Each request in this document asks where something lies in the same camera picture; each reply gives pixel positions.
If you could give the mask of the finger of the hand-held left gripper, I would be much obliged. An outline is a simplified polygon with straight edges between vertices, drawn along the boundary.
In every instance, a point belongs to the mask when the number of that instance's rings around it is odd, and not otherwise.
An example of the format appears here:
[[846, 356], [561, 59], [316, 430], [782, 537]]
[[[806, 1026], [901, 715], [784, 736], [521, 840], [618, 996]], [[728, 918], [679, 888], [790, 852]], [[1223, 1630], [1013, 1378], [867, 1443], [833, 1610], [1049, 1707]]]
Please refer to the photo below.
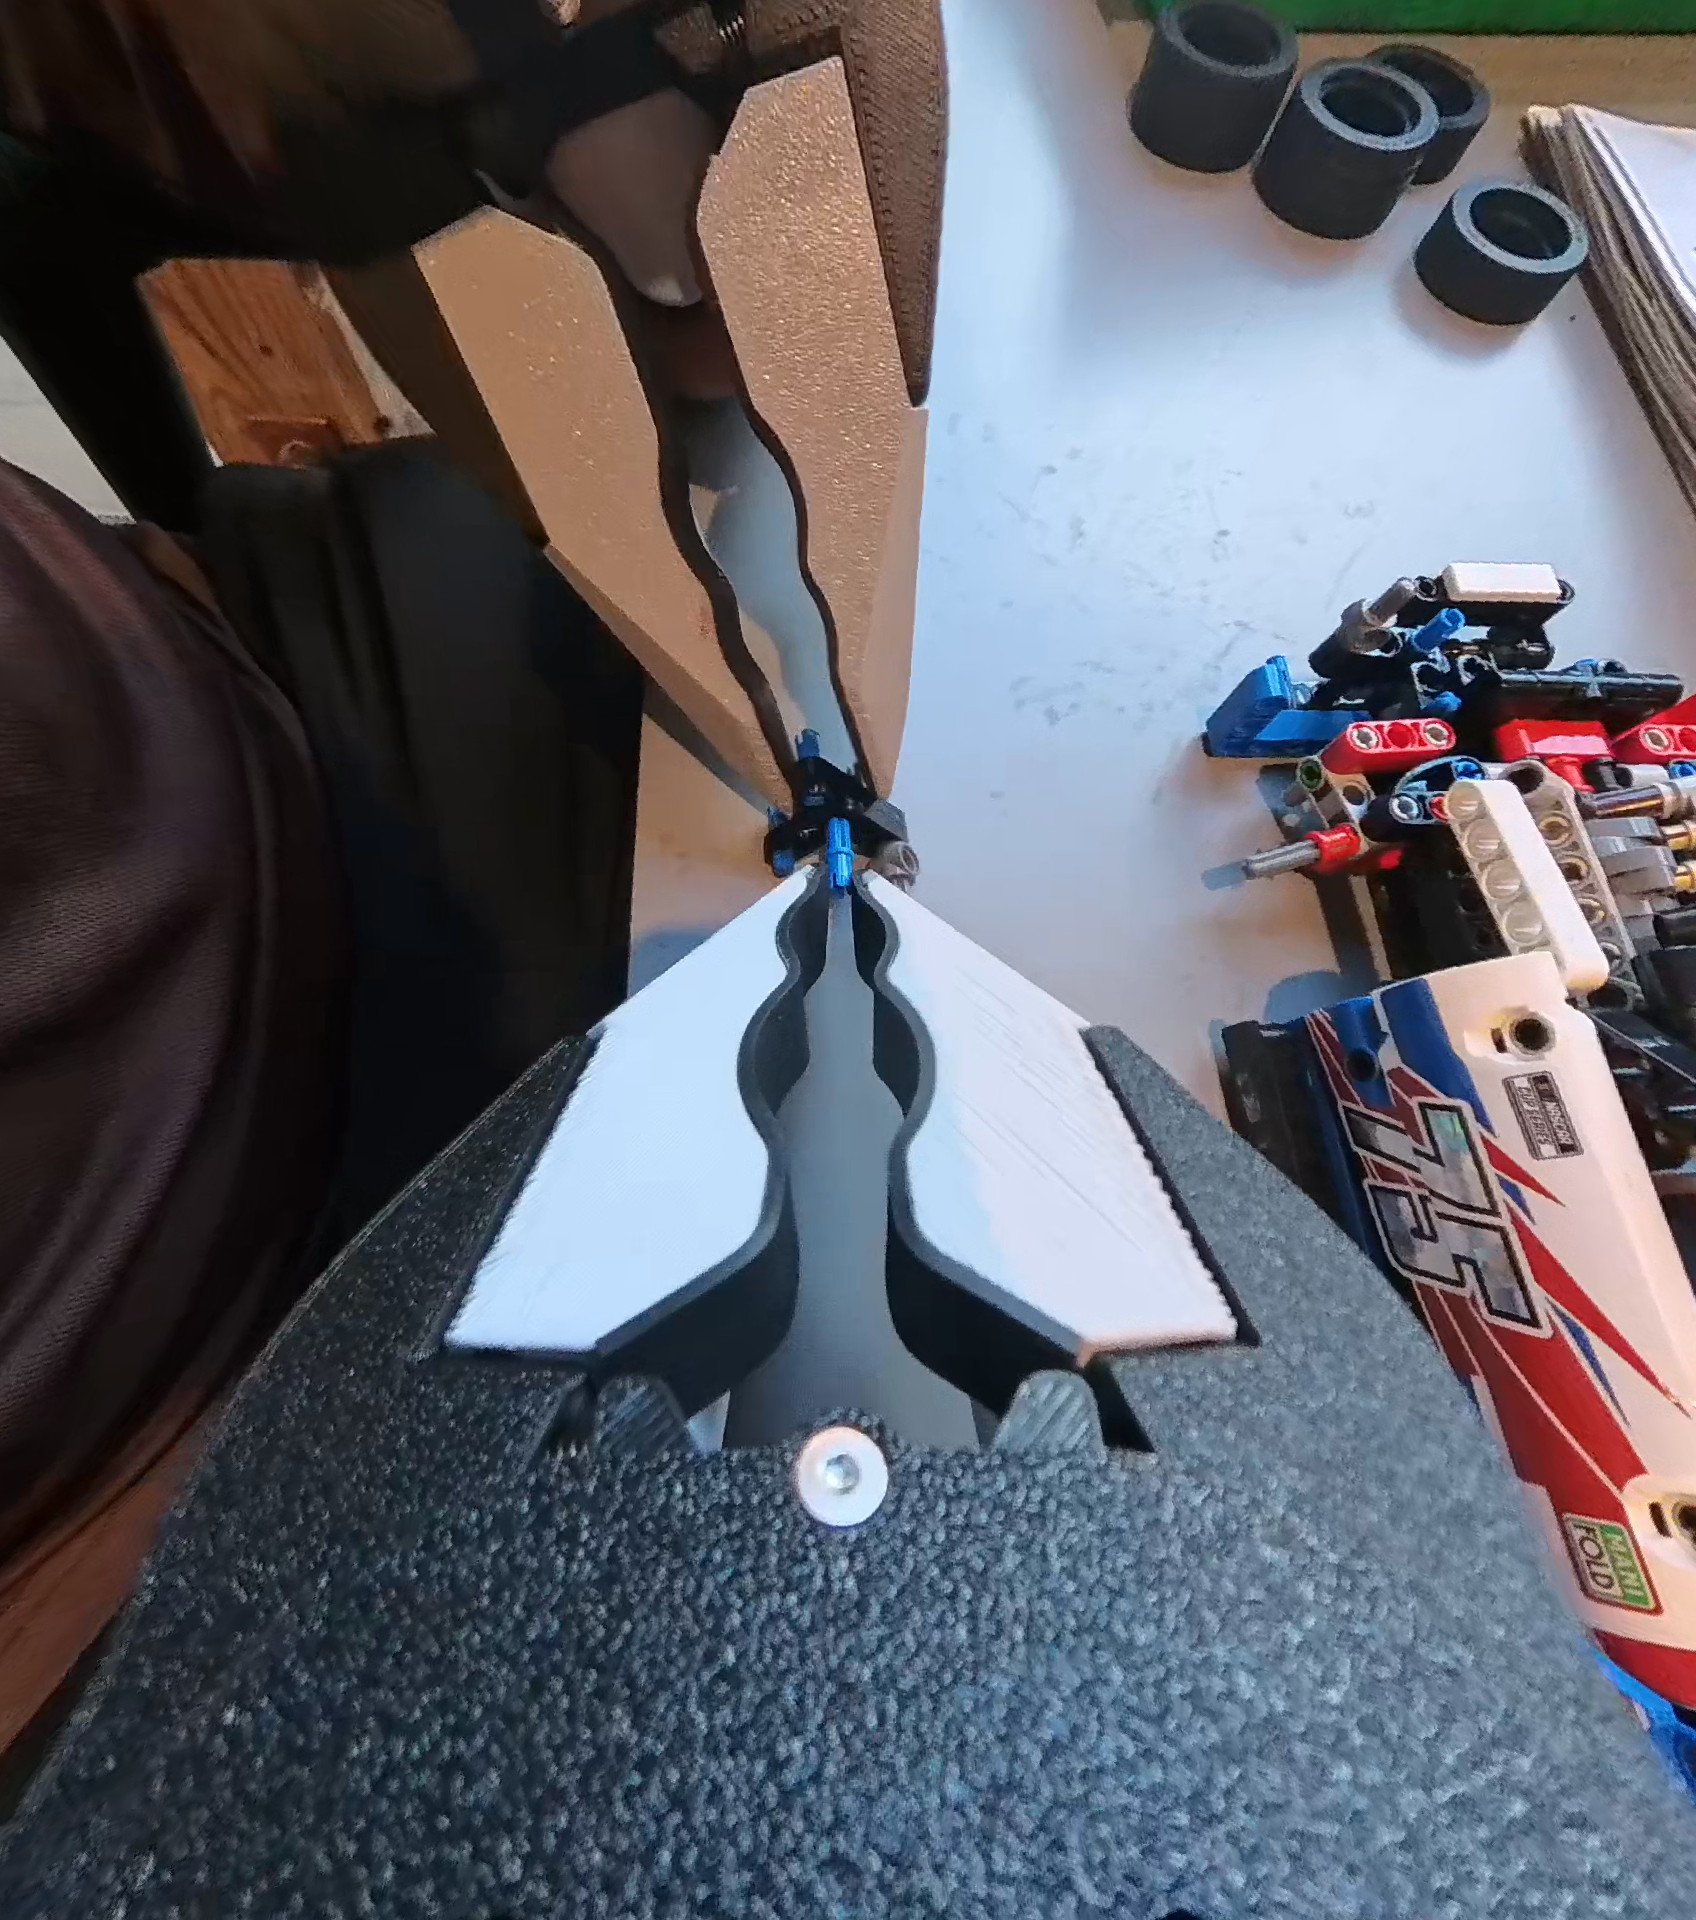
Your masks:
[[743, 96], [701, 187], [699, 252], [796, 509], [860, 781], [886, 799], [913, 686], [929, 412], [905, 376], [844, 60]]
[[415, 264], [549, 560], [741, 786], [786, 789], [788, 729], [603, 259], [570, 232], [483, 210]]

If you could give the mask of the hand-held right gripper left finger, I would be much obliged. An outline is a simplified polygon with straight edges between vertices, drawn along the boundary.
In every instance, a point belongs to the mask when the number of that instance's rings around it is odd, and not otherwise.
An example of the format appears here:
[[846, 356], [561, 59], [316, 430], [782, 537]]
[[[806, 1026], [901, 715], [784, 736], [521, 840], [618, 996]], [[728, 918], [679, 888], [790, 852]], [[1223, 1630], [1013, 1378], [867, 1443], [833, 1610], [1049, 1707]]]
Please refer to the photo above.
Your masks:
[[589, 1034], [446, 1351], [715, 1404], [788, 1337], [782, 1110], [811, 1064], [816, 873], [788, 877]]

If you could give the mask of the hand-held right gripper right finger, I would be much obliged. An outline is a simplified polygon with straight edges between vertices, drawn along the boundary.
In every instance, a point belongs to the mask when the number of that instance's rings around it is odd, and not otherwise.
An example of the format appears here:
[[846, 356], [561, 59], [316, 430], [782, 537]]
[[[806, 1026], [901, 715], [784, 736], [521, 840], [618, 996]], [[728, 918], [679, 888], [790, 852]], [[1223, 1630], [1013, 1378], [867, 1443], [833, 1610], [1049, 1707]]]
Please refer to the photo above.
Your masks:
[[909, 1354], [988, 1413], [1050, 1373], [1125, 1413], [1119, 1360], [1232, 1346], [1088, 1022], [885, 877], [857, 878], [857, 963], [901, 1110], [886, 1302]]

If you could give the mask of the small black toy brick assembly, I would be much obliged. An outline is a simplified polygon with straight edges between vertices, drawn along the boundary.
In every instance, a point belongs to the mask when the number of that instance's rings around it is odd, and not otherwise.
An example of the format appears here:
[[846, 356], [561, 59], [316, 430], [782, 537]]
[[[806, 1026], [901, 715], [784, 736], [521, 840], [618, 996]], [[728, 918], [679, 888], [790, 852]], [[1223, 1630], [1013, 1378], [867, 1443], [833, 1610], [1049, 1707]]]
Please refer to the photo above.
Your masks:
[[864, 869], [909, 892], [921, 877], [921, 859], [909, 835], [905, 812], [876, 797], [860, 774], [837, 766], [823, 754], [816, 731], [794, 736], [794, 781], [790, 811], [771, 808], [765, 833], [765, 862], [779, 882], [792, 878], [806, 862], [826, 873], [826, 828], [837, 814], [851, 818], [857, 845], [857, 875]]

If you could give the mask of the person's left forearm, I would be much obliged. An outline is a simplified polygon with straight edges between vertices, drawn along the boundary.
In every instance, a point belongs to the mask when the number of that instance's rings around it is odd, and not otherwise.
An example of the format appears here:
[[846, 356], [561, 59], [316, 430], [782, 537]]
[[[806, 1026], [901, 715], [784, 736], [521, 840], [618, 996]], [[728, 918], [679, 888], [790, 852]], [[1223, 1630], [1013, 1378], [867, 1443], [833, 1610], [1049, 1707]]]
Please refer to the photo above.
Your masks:
[[357, 266], [489, 202], [435, 2], [0, 2], [0, 133], [212, 249]]

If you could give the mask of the light grey desk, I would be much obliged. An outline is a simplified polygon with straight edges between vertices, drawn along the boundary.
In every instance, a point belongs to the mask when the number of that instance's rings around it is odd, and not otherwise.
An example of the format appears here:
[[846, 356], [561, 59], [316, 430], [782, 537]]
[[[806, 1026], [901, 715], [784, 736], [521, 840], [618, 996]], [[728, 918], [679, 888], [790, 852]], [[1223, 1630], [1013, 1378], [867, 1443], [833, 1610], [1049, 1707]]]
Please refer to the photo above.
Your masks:
[[[1339, 247], [1290, 232], [1241, 176], [1180, 174], [1131, 137], [1142, 47], [1095, 4], [946, 4], [950, 157], [901, 808], [916, 903], [1120, 1029], [1190, 1094], [1168, 1144], [1249, 1253], [1300, 1228], [1337, 1255], [1352, 1327], [1318, 1383], [1328, 1439], [1381, 1465], [1489, 1465], [1460, 1388], [1388, 1283], [1219, 1118], [1220, 1031], [1363, 990], [1339, 894], [1245, 882], [1271, 828], [1204, 716], [1343, 604], [1457, 560], [1557, 565], [1562, 621], [1696, 679], [1696, 520], [1581, 293], [1527, 329], [1464, 322], [1410, 254], [1428, 216]], [[802, 1291], [739, 1392], [739, 1447], [804, 1440], [837, 1408], [899, 1445], [977, 1445], [957, 1388], [886, 1302], [890, 1148], [853, 901], [806, 996], [811, 1064], [782, 1122]]]

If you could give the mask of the wooden beam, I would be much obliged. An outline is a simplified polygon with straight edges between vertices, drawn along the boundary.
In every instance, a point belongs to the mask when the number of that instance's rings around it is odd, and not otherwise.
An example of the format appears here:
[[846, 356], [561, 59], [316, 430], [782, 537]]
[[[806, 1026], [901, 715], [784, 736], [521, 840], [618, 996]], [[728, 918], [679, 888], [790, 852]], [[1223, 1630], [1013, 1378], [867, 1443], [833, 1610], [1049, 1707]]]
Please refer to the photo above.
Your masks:
[[139, 293], [223, 466], [315, 469], [429, 433], [319, 266], [175, 259]]

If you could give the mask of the black rubber toy tyre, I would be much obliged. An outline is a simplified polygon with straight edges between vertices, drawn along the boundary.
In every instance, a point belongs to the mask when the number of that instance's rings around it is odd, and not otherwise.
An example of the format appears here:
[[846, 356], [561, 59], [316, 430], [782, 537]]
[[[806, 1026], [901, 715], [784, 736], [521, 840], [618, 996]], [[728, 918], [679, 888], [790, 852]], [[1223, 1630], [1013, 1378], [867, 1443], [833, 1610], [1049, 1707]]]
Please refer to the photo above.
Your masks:
[[1422, 86], [1436, 106], [1436, 134], [1425, 148], [1414, 187], [1449, 180], [1493, 110], [1493, 94], [1472, 67], [1455, 54], [1414, 42], [1391, 42], [1372, 49], [1369, 60]]
[[1285, 227], [1352, 243], [1385, 227], [1440, 129], [1428, 91], [1381, 60], [1318, 60], [1250, 167]]
[[1513, 180], [1457, 188], [1413, 252], [1420, 286], [1451, 314], [1530, 324], [1581, 277], [1591, 235], [1557, 194]]
[[1128, 96], [1131, 133], [1177, 170], [1238, 174], [1266, 144], [1298, 62], [1293, 27], [1254, 4], [1170, 4]]

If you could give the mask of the toy brick race car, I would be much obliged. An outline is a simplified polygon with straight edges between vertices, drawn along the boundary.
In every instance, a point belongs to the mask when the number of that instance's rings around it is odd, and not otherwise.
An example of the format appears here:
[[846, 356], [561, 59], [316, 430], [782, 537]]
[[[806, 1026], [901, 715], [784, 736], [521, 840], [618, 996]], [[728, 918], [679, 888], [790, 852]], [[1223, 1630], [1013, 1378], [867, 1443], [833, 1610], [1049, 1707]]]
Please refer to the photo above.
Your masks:
[[1365, 888], [1383, 968], [1229, 1026], [1224, 1093], [1436, 1340], [1696, 1804], [1696, 688], [1559, 660], [1572, 598], [1406, 576], [1208, 715], [1288, 781], [1242, 877]]

